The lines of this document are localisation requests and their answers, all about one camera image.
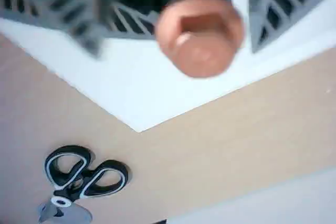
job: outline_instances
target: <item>scissors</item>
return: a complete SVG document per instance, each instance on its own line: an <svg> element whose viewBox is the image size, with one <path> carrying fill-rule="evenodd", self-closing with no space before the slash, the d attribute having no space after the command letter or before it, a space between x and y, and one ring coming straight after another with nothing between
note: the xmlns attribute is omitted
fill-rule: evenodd
<svg viewBox="0 0 336 224"><path fill-rule="evenodd" d="M64 156L75 156L80 159L69 173L62 172L58 167L58 160ZM90 170L88 166L91 161L90 150L78 145L58 148L46 158L45 172L55 191L40 215L40 223L67 212L67 208L71 209L78 199L115 194L126 186L129 171L125 164L116 160L106 160L96 169ZM98 180L108 171L117 173L120 177L119 181L108 186L97 185Z"/></svg>

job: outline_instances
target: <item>white surface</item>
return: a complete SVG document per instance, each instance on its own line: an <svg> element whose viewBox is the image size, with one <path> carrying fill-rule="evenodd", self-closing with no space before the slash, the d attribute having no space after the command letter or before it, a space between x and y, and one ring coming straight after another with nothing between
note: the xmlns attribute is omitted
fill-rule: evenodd
<svg viewBox="0 0 336 224"><path fill-rule="evenodd" d="M247 0L234 3L247 17ZM0 31L92 101L141 132L334 46L335 6L336 0L325 0L256 55L251 54L247 36L232 67L206 80L180 73L153 41L107 39L103 50L106 60L94 61L57 31L3 19Z"/></svg>
<svg viewBox="0 0 336 224"><path fill-rule="evenodd" d="M167 223L335 224L335 185L336 169L171 219Z"/></svg>

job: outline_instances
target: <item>white panel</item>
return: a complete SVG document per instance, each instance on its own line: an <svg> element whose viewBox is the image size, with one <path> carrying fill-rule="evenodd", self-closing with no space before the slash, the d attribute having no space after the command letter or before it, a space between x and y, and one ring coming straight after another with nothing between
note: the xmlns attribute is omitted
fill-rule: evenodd
<svg viewBox="0 0 336 224"><path fill-rule="evenodd" d="M336 170L332 170L171 219L167 223L334 224L335 184Z"/></svg>

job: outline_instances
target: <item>beige tabletop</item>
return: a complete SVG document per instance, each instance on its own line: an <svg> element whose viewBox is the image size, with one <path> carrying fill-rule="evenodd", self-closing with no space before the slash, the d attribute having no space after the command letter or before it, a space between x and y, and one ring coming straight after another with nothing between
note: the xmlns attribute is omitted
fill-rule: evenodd
<svg viewBox="0 0 336 224"><path fill-rule="evenodd" d="M81 200L93 223L152 222L336 165L336 49L136 133L0 36L0 222L36 223L44 160L78 144L132 169Z"/></svg>

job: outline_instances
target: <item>black scissors handle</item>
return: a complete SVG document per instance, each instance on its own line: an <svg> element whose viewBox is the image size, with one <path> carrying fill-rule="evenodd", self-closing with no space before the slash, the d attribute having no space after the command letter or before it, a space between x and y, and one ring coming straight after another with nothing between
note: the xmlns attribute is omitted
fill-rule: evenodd
<svg viewBox="0 0 336 224"><path fill-rule="evenodd" d="M69 173L63 173L57 166L57 160L66 155L74 155L80 158L80 161L73 166ZM63 146L47 157L45 162L46 174L56 189L54 191L54 201L52 199L54 204L63 199L63 202L67 202L64 205L70 206L71 202L80 198L102 197L114 194L127 184L129 172L122 162L107 160L95 170L88 169L90 163L90 151L77 145ZM109 186L97 185L98 180L108 171L118 173L119 181ZM80 179L82 180L80 186L75 186L75 183Z"/></svg>
<svg viewBox="0 0 336 224"><path fill-rule="evenodd" d="M57 161L64 156L76 156L80 158L69 173L63 173ZM83 170L87 169L91 163L91 153L88 149L78 145L67 145L53 151L45 161L45 172L48 179L56 190L63 190L71 183L75 182Z"/></svg>

